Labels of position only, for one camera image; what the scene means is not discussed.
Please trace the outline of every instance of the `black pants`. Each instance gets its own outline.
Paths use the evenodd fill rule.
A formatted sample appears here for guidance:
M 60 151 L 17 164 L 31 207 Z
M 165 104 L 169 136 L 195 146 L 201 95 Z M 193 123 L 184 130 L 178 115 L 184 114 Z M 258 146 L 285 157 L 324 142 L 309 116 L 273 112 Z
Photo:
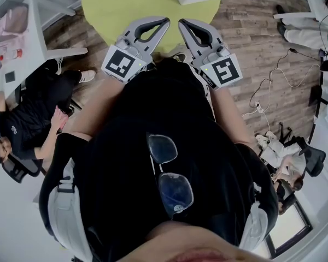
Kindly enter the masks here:
M 54 59 L 47 60 L 26 80 L 26 95 L 29 99 L 42 99 L 50 114 L 56 106 L 64 112 L 71 104 L 74 87 L 81 79 L 81 72 L 68 70 L 57 75 L 58 66 Z

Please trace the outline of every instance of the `backpack strap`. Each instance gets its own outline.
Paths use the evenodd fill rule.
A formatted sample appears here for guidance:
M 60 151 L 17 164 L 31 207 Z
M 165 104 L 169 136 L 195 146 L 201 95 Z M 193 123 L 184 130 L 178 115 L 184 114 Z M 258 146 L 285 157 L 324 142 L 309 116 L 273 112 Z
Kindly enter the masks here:
M 80 213 L 78 187 L 74 185 L 74 162 L 67 163 L 60 180 L 49 195 L 48 214 L 57 241 L 83 262 L 92 262 Z

